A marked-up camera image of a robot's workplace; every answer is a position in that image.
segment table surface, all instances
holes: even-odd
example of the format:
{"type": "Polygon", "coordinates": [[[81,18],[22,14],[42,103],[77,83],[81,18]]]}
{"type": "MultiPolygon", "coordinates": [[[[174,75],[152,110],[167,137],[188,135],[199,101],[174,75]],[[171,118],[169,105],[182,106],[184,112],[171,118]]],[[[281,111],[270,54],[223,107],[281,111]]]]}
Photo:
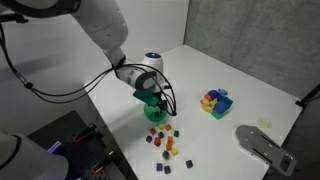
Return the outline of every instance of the table surface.
{"type": "Polygon", "coordinates": [[[272,127],[262,130],[282,145],[302,110],[295,105],[297,98],[185,45],[162,57],[177,98],[178,115],[167,122],[180,131],[174,142],[179,154],[170,160],[162,158],[165,143],[156,147],[145,141],[149,128],[159,123],[146,119],[144,104],[132,96],[134,89],[112,74],[89,94],[137,177],[262,179],[268,165],[240,149],[235,129],[258,126],[259,117],[268,119],[272,127]],[[218,88],[226,89],[234,101],[231,112],[220,120],[203,112],[199,103],[205,93],[218,88]],[[193,168],[186,168],[187,160],[193,161],[193,168]],[[169,165],[171,174],[157,172],[158,162],[169,165]]]}

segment black cable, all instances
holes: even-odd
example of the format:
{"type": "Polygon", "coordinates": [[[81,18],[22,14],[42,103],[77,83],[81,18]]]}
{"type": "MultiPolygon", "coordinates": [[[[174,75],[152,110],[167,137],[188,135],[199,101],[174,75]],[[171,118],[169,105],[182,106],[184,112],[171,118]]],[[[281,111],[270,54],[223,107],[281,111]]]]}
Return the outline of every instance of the black cable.
{"type": "Polygon", "coordinates": [[[9,54],[8,54],[8,50],[7,50],[7,46],[6,46],[6,36],[4,34],[3,26],[2,26],[1,23],[0,23],[0,32],[1,32],[1,42],[0,42],[0,44],[1,44],[1,47],[2,47],[2,50],[3,50],[3,53],[5,55],[5,59],[6,59],[7,63],[8,63],[8,65],[9,65],[10,69],[14,73],[14,75],[17,76],[18,71],[13,66],[13,64],[12,64],[12,62],[10,60],[10,57],[9,57],[9,54]]]}
{"type": "Polygon", "coordinates": [[[83,95],[81,95],[81,96],[79,96],[79,97],[77,97],[77,98],[75,98],[75,99],[72,99],[72,100],[68,100],[68,101],[51,101],[51,100],[48,100],[48,99],[42,97],[42,96],[41,96],[40,94],[38,94],[36,91],[33,91],[33,93],[34,93],[37,97],[39,97],[40,99],[42,99],[42,100],[44,100],[44,101],[46,101],[46,102],[49,102],[49,103],[53,103],[53,104],[66,104],[66,103],[70,103],[70,102],[76,101],[76,100],[78,100],[78,99],[86,96],[87,94],[89,94],[89,93],[100,83],[100,81],[101,81],[107,74],[108,74],[108,73],[105,73],[105,74],[98,80],[98,82],[97,82],[89,91],[87,91],[87,92],[84,93],[83,95]]]}
{"type": "MultiPolygon", "coordinates": [[[[0,23],[0,34],[1,34],[1,38],[0,38],[0,45],[2,47],[2,50],[4,52],[4,55],[5,55],[5,59],[7,61],[7,64],[9,65],[10,69],[12,70],[12,72],[20,79],[21,76],[20,73],[15,69],[15,67],[13,66],[12,64],[12,61],[10,60],[10,57],[9,57],[9,54],[8,54],[8,50],[7,50],[7,46],[6,46],[6,38],[5,38],[5,34],[4,34],[4,29],[3,29],[3,26],[2,24],[0,23]]],[[[63,103],[68,103],[68,102],[73,102],[75,100],[78,100],[82,97],[84,97],[87,93],[79,96],[78,98],[75,98],[73,100],[69,100],[69,101],[64,101],[64,102],[56,102],[56,101],[51,101],[51,100],[48,100],[48,99],[45,99],[44,97],[42,97],[40,94],[42,95],[45,95],[45,96],[53,96],[53,97],[63,97],[63,96],[70,96],[72,94],[75,94],[75,93],[78,93],[80,91],[82,91],[83,89],[89,87],[92,83],[94,83],[99,77],[101,76],[105,76],[106,74],[108,74],[109,72],[111,72],[113,69],[110,68],[104,72],[102,72],[100,75],[98,75],[95,79],[93,79],[90,83],[88,83],[86,86],[76,90],[76,91],[73,91],[73,92],[70,92],[70,93],[66,93],[66,94],[49,94],[49,93],[45,93],[41,90],[38,90],[36,88],[31,88],[30,90],[36,95],[38,96],[39,98],[41,98],[42,100],[44,101],[47,101],[47,102],[50,102],[50,103],[56,103],[56,104],[63,104],[63,103]]]]}
{"type": "MultiPolygon", "coordinates": [[[[84,97],[85,95],[87,95],[88,93],[90,93],[90,92],[101,82],[101,80],[102,80],[109,72],[111,72],[112,70],[114,70],[113,68],[111,68],[111,69],[108,69],[108,70],[102,72],[100,75],[98,75],[95,79],[93,79],[93,80],[92,80],[90,83],[88,83],[86,86],[84,86],[84,87],[82,87],[82,88],[80,88],[80,89],[78,89],[78,90],[76,90],[76,91],[73,91],[73,92],[70,92],[70,93],[66,93],[66,94],[49,94],[49,93],[45,93],[45,92],[40,91],[40,90],[38,90],[38,89],[36,89],[36,88],[32,88],[32,86],[33,86],[32,83],[28,82],[28,81],[15,69],[15,67],[13,66],[13,64],[12,64],[12,62],[11,62],[11,60],[10,60],[10,57],[9,57],[8,50],[7,50],[5,33],[4,33],[4,29],[3,29],[3,26],[2,26],[1,23],[0,23],[0,34],[1,34],[1,37],[0,37],[0,45],[1,45],[2,50],[3,50],[3,52],[4,52],[4,55],[5,55],[5,59],[6,59],[6,61],[7,61],[7,64],[9,65],[10,69],[12,70],[12,72],[15,74],[15,76],[17,76],[18,79],[20,79],[20,80],[24,83],[24,85],[25,85],[25,87],[26,87],[27,89],[30,89],[37,97],[39,97],[40,99],[42,99],[42,100],[44,100],[44,101],[46,101],[46,102],[49,102],[49,103],[65,104],[65,103],[70,103],[70,102],[76,101],[76,100],[84,97]],[[52,97],[69,96],[69,95],[78,93],[78,92],[80,92],[81,90],[89,87],[92,83],[96,82],[96,80],[97,80],[98,78],[100,78],[100,79],[98,80],[98,82],[97,82],[88,92],[86,92],[86,93],[84,93],[83,95],[81,95],[81,96],[79,96],[79,97],[77,97],[77,98],[75,98],[75,99],[72,99],[72,100],[68,100],[68,101],[52,101],[52,100],[48,100],[48,99],[46,99],[46,98],[44,98],[44,97],[41,96],[41,95],[52,96],[52,97]]],[[[157,80],[156,80],[154,77],[152,77],[153,80],[155,81],[156,85],[159,87],[161,93],[162,93],[162,94],[164,95],[164,97],[166,98],[167,103],[169,104],[170,109],[171,109],[172,113],[174,113],[174,114],[168,112],[167,110],[166,110],[166,112],[167,112],[168,114],[170,114],[171,116],[176,115],[176,99],[175,99],[175,94],[174,94],[174,91],[173,91],[173,89],[172,89],[172,86],[171,86],[170,82],[169,82],[168,79],[162,74],[162,72],[160,72],[158,69],[156,69],[156,68],[154,68],[154,67],[151,67],[151,66],[148,66],[148,65],[145,65],[145,64],[125,64],[125,65],[122,65],[121,67],[134,67],[134,68],[140,69],[140,70],[142,70],[142,71],[144,71],[144,72],[147,72],[145,69],[143,69],[143,68],[141,68],[141,67],[138,67],[138,66],[144,66],[144,67],[148,67],[148,68],[150,68],[150,69],[153,69],[154,71],[158,72],[158,73],[165,79],[166,83],[168,83],[168,85],[169,85],[169,87],[170,87],[170,89],[171,89],[171,93],[172,93],[173,98],[170,97],[168,94],[164,93],[164,91],[163,91],[162,87],[160,86],[160,84],[157,82],[157,80]]]]}
{"type": "Polygon", "coordinates": [[[94,78],[91,82],[89,82],[89,83],[88,83],[87,85],[85,85],[84,87],[82,87],[82,88],[80,88],[80,89],[78,89],[78,90],[76,90],[76,91],[70,92],[70,93],[66,93],[66,94],[49,94],[49,93],[45,93],[45,92],[43,92],[43,91],[40,91],[40,90],[38,90],[38,89],[36,89],[36,88],[34,88],[34,91],[36,91],[36,92],[39,93],[39,94],[42,94],[42,95],[45,95],[45,96],[52,96],[52,97],[70,96],[70,95],[72,95],[72,94],[78,93],[78,92],[80,92],[81,90],[89,87],[89,86],[90,86],[92,83],[94,83],[99,77],[103,76],[104,74],[108,74],[108,73],[111,72],[112,70],[113,70],[113,69],[110,68],[110,69],[102,72],[100,75],[98,75],[96,78],[94,78]]]}

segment colorful block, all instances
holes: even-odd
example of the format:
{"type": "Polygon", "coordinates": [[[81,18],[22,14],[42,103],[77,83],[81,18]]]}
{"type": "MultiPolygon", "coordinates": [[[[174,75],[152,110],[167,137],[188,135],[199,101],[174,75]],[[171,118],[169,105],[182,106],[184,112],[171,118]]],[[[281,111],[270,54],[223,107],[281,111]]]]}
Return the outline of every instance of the colorful block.
{"type": "Polygon", "coordinates": [[[230,108],[233,103],[233,101],[231,99],[229,99],[228,97],[224,97],[224,96],[221,96],[220,102],[223,102],[225,105],[227,105],[228,108],[230,108]]]}
{"type": "Polygon", "coordinates": [[[151,128],[151,129],[150,129],[150,133],[151,133],[152,135],[154,135],[155,133],[157,133],[157,130],[156,130],[155,128],[151,128]]]}
{"type": "Polygon", "coordinates": [[[193,167],[193,163],[192,163],[191,160],[186,161],[186,165],[187,165],[187,168],[188,168],[188,169],[193,167]]]}
{"type": "Polygon", "coordinates": [[[172,143],[167,143],[166,150],[171,151],[172,150],[172,143]]]}
{"type": "Polygon", "coordinates": [[[170,173],[171,173],[170,166],[165,166],[165,167],[164,167],[164,173],[165,173],[165,174],[170,174],[170,173]]]}
{"type": "Polygon", "coordinates": [[[162,138],[164,137],[163,132],[159,132],[159,133],[158,133],[158,137],[159,137],[160,139],[162,139],[162,138]]]}
{"type": "Polygon", "coordinates": [[[202,110],[204,112],[209,112],[210,113],[212,111],[212,108],[210,106],[207,106],[207,105],[202,105],[201,108],[202,108],[202,110]]]}
{"type": "Polygon", "coordinates": [[[218,92],[220,93],[221,96],[228,96],[228,92],[224,89],[218,89],[218,92]]]}
{"type": "Polygon", "coordinates": [[[226,110],[224,113],[222,114],[218,114],[215,111],[212,111],[211,115],[216,118],[216,119],[221,119],[223,116],[225,116],[226,114],[228,114],[230,112],[230,109],[226,110]]]}
{"type": "Polygon", "coordinates": [[[170,130],[171,130],[171,125],[170,125],[170,124],[167,124],[167,125],[166,125],[166,130],[167,130],[167,131],[170,131],[170,130]]]}
{"type": "Polygon", "coordinates": [[[165,160],[168,160],[168,159],[169,159],[169,157],[170,157],[169,152],[168,152],[168,151],[163,151],[163,153],[162,153],[162,157],[163,157],[165,160]]]}
{"type": "Polygon", "coordinates": [[[206,105],[206,106],[209,105],[209,100],[206,99],[206,98],[202,99],[200,102],[201,102],[201,104],[203,104],[203,105],[206,105]]]}
{"type": "Polygon", "coordinates": [[[211,99],[211,96],[210,96],[209,94],[205,94],[205,95],[204,95],[204,98],[207,99],[208,101],[211,101],[211,100],[212,100],[212,99],[211,99]]]}
{"type": "Polygon", "coordinates": [[[152,137],[151,137],[151,136],[147,136],[146,141],[147,141],[148,143],[151,143],[152,137]]]}
{"type": "Polygon", "coordinates": [[[172,136],[168,136],[168,143],[173,143],[173,137],[172,136]]]}
{"type": "Polygon", "coordinates": [[[174,131],[174,137],[179,137],[179,134],[180,134],[179,131],[177,130],[174,131]]]}
{"type": "Polygon", "coordinates": [[[161,145],[161,139],[159,138],[159,137],[156,137],[155,139],[154,139],[154,145],[156,145],[156,146],[160,146],[161,145]]]}
{"type": "Polygon", "coordinates": [[[220,93],[216,90],[211,90],[208,92],[208,94],[211,96],[211,99],[217,98],[219,100],[219,98],[221,96],[220,93]]]}
{"type": "Polygon", "coordinates": [[[176,149],[176,148],[172,148],[171,153],[172,153],[174,156],[176,156],[176,155],[179,153],[179,151],[178,151],[178,149],[176,149]]]}
{"type": "Polygon", "coordinates": [[[214,108],[214,106],[215,106],[216,104],[217,104],[217,100],[216,100],[216,99],[209,102],[209,106],[210,106],[212,109],[214,108]]]}
{"type": "Polygon", "coordinates": [[[159,129],[160,129],[160,130],[163,130],[163,129],[164,129],[164,124],[160,124],[160,125],[159,125],[159,129]]]}
{"type": "Polygon", "coordinates": [[[224,113],[227,109],[229,109],[229,107],[221,101],[217,102],[213,108],[213,110],[218,114],[224,113]]]}
{"type": "Polygon", "coordinates": [[[161,163],[157,163],[157,171],[162,171],[163,170],[163,166],[161,163]]]}

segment metal plate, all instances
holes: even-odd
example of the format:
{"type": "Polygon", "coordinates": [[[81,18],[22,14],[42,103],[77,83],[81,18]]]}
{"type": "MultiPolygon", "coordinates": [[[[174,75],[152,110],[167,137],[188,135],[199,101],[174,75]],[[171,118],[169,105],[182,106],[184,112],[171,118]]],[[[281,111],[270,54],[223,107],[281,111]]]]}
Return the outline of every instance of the metal plate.
{"type": "Polygon", "coordinates": [[[291,176],[296,159],[255,126],[239,126],[236,137],[242,148],[285,176],[291,176]]]}

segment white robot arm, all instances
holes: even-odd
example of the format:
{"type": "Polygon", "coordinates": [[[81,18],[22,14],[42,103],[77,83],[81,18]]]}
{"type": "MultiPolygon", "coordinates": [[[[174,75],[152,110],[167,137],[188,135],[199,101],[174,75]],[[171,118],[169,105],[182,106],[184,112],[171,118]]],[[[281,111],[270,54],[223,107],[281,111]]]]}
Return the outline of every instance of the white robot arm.
{"type": "MultiPolygon", "coordinates": [[[[104,51],[120,80],[137,90],[154,87],[155,93],[160,91],[160,88],[155,86],[154,76],[158,84],[163,83],[163,79],[150,68],[143,69],[153,73],[146,73],[133,67],[118,69],[126,63],[126,56],[120,46],[127,39],[128,28],[115,0],[0,0],[0,4],[5,7],[0,8],[0,13],[7,8],[36,18],[71,14],[88,36],[104,51]]],[[[162,58],[155,53],[146,54],[140,64],[154,67],[161,73],[163,71],[162,58]]]]}

